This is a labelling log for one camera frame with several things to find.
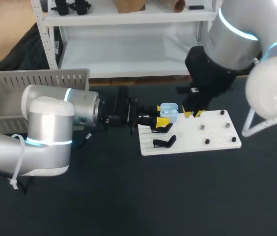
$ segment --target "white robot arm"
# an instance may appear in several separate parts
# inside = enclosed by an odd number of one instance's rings
[[[253,68],[260,52],[263,53],[261,62]],[[231,86],[237,75],[253,68],[246,86],[252,109],[243,135],[249,136],[276,124],[277,0],[225,0],[204,46],[191,48],[186,66],[193,83],[178,89],[189,94],[182,103],[186,113],[198,116],[213,97]],[[151,118],[138,116],[149,111],[139,107],[137,99],[128,98],[124,92],[104,102],[96,92],[28,86],[22,98],[22,113],[29,123],[28,137],[21,148],[18,140],[0,134],[0,174],[60,175],[69,166],[73,125],[128,125],[133,131],[138,123],[153,128],[169,124],[157,112]],[[249,129],[255,112],[268,121]],[[24,157],[22,164],[19,164],[20,151]]]
[[[225,92],[260,52],[263,57],[247,80],[251,112],[243,135],[262,129],[247,132],[254,111],[270,120],[263,128],[277,123],[277,0],[225,0],[204,47],[192,48],[186,59],[194,80],[192,87],[199,87],[203,95],[195,99],[195,108],[191,94],[184,103],[185,110],[205,110],[210,99]]]

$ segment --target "black table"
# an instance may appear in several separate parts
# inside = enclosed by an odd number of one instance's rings
[[[178,85],[130,93],[142,104],[181,103]],[[244,88],[238,79],[210,105],[228,110],[238,133],[249,111]],[[148,157],[129,133],[94,134],[65,174],[36,177],[27,195],[0,178],[0,236],[277,235],[277,126],[241,137],[240,149]]]

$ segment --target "shelf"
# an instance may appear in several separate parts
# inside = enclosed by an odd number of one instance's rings
[[[90,69],[90,78],[187,75],[184,60],[196,37],[150,35],[70,39],[61,69]]]
[[[126,25],[169,22],[211,21],[215,18],[212,0],[192,0],[192,4],[205,6],[204,10],[188,10],[174,13],[159,0],[146,0],[144,11],[119,14],[113,0],[90,0],[92,4],[87,15],[79,16],[70,9],[70,14],[60,16],[50,11],[43,20],[45,26],[95,26],[95,25]]]

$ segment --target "wooden floor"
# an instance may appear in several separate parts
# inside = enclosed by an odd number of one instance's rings
[[[30,0],[0,0],[0,60],[34,23]]]

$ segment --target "white board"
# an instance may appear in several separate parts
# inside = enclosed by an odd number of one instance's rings
[[[224,115],[221,115],[221,111],[207,111],[198,118],[190,116],[188,119],[184,114],[179,114],[177,122],[166,134],[152,133],[150,127],[144,125],[138,125],[138,133],[143,156],[241,147],[237,131],[226,110]],[[168,141],[173,135],[176,135],[177,140],[171,148],[154,147],[154,139]],[[206,139],[210,140],[209,144],[205,143]]]

